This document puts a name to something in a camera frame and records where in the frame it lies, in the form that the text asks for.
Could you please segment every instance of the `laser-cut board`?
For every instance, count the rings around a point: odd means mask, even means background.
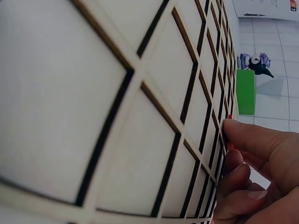
[[[5,224],[211,222],[222,122],[238,116],[223,1],[11,0],[1,14],[25,28],[0,33]]]

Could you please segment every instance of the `poster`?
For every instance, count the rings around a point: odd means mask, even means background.
[[[299,21],[299,0],[233,0],[238,17]]]

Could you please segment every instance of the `green box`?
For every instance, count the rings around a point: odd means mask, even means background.
[[[236,93],[240,115],[254,115],[256,76],[253,70],[237,70]]]

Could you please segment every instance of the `hand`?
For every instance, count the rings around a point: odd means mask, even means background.
[[[224,131],[238,150],[226,156],[214,223],[298,224],[299,134],[234,120],[224,121]],[[248,164],[271,181],[267,190],[251,182]]]

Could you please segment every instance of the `white tiled floor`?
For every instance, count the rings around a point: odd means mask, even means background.
[[[299,22],[240,19],[240,32],[240,53],[266,53],[274,78],[256,76],[255,115],[239,120],[299,133]],[[270,184],[254,170],[251,179],[264,188]]]

